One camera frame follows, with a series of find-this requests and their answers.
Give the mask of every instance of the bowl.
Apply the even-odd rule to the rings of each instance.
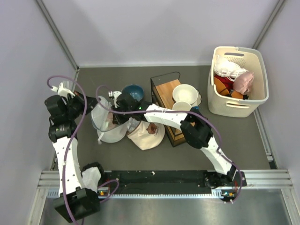
[[[122,92],[129,93],[135,100],[141,101],[144,98],[144,90],[138,85],[131,84],[123,88]]]

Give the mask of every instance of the cup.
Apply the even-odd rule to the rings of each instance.
[[[187,102],[176,102],[172,109],[173,110],[184,110],[184,111],[190,111],[192,106]]]
[[[181,84],[173,90],[173,99],[175,102],[186,102],[194,104],[198,98],[198,91],[191,85]]]

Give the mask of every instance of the laundry basket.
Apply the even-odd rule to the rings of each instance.
[[[238,64],[241,68],[254,72],[254,80],[248,100],[221,96],[217,93],[213,71],[217,55]],[[207,94],[208,107],[212,113],[230,117],[249,116],[269,97],[267,73],[260,52],[251,48],[217,47],[211,63]]]

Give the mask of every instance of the purple cable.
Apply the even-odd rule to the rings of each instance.
[[[110,90],[107,86],[105,85],[100,85],[99,87],[97,87],[96,89],[96,99],[98,101],[98,103],[104,108],[106,109],[107,111],[111,112],[111,113],[114,113],[114,114],[122,114],[122,115],[125,115],[125,114],[139,114],[139,113],[188,113],[188,114],[191,114],[191,115],[194,115],[200,119],[202,119],[204,122],[206,122],[208,125],[210,125],[214,131],[217,133],[218,137],[219,137],[219,141],[220,141],[220,144],[217,148],[217,153],[219,155],[221,155],[220,153],[220,149],[221,149],[221,145],[222,145],[222,137],[221,137],[221,134],[219,133],[219,131],[217,130],[217,128],[211,123],[209,122],[206,118],[204,118],[203,116],[195,113],[195,112],[191,112],[191,111],[182,111],[182,110],[178,110],[178,111],[160,111],[160,110],[143,110],[143,111],[131,111],[131,112],[118,112],[118,111],[115,111],[115,110],[112,110],[112,109],[109,109],[109,108],[106,108],[102,103],[101,103],[101,99],[98,97],[98,92],[100,90],[100,88],[107,88],[108,90]],[[243,175],[240,171],[240,168],[234,163],[232,162],[230,159],[228,159],[227,157],[225,157],[224,155],[221,155],[227,162],[229,162],[231,165],[235,166],[235,168],[238,170],[239,172],[239,175],[240,175],[240,190],[236,196],[236,198],[232,201],[233,203],[238,199],[238,197],[240,196],[240,192],[241,192],[241,189],[242,189],[242,186],[243,186]]]
[[[56,75],[56,76],[50,76],[48,79],[47,79],[47,85],[48,87],[52,88],[52,86],[49,84],[49,81],[53,78],[63,78],[63,79],[67,79],[69,81],[72,81],[74,82],[78,87],[79,89],[81,90],[82,94],[83,94],[83,98],[84,98],[84,110],[83,110],[83,114],[82,114],[82,117],[78,123],[78,126],[77,128],[75,129],[74,133],[72,134],[70,140],[69,140],[69,143],[67,144],[67,147],[66,147],[66,151],[65,151],[65,155],[64,155],[64,161],[67,160],[67,155],[68,155],[68,149],[71,145],[71,142],[72,140],[75,138],[76,134],[77,134],[77,131],[78,129],[80,128],[81,124],[83,123],[83,119],[85,117],[85,114],[86,114],[86,111],[87,111],[87,99],[86,99],[86,95],[84,93],[84,90],[83,88],[72,78],[69,78],[67,76],[62,76],[62,75]],[[70,209],[70,206],[69,206],[69,203],[68,203],[68,200],[67,200],[67,194],[66,194],[66,165],[63,165],[62,166],[62,195],[63,195],[63,198],[64,198],[64,201],[65,201],[65,205],[66,205],[66,208],[67,208],[67,212],[72,220],[72,222],[75,224],[75,225],[78,225],[78,223],[76,222],[73,214],[72,214],[72,211]]]
[[[118,189],[120,183],[119,183],[117,180],[109,180],[109,181],[107,181],[107,182],[101,184],[101,185],[98,187],[98,189],[99,189],[99,188],[102,188],[102,187],[104,187],[106,184],[109,184],[109,183],[112,183],[112,182],[116,182],[116,183],[117,183],[117,187],[112,191],[112,193],[111,193],[110,195],[108,195],[105,199],[101,200],[100,203],[106,202],[106,201],[107,201],[107,200],[108,200],[108,199],[116,192],[116,190]]]

